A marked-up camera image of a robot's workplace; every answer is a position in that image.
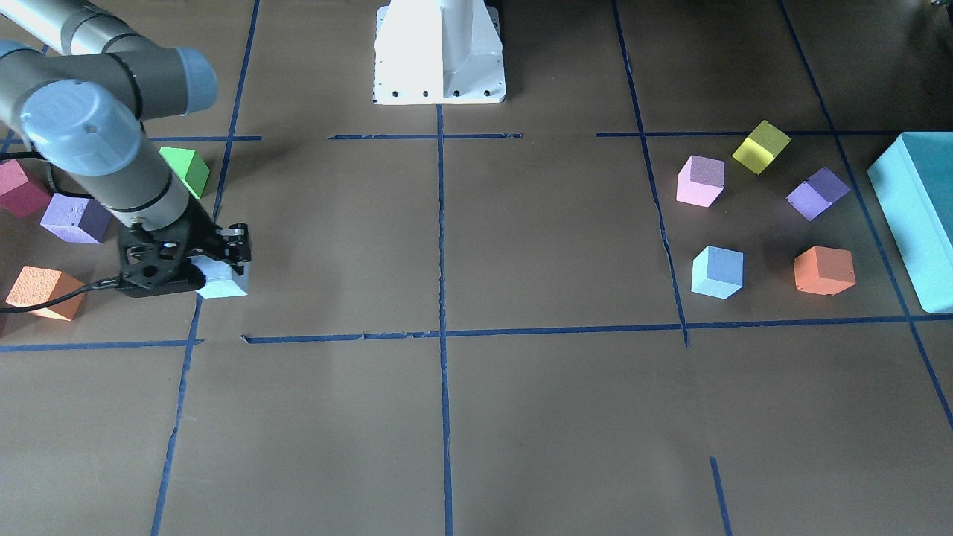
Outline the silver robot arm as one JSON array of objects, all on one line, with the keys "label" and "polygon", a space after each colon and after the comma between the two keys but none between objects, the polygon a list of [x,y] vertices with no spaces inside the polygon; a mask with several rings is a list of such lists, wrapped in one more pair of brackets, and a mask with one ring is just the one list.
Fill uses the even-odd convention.
[{"label": "silver robot arm", "polygon": [[142,126],[210,109],[210,61],[89,1],[4,1],[2,14],[52,50],[2,42],[2,120],[119,221],[118,288],[153,296],[243,277],[247,225],[215,224]]}]

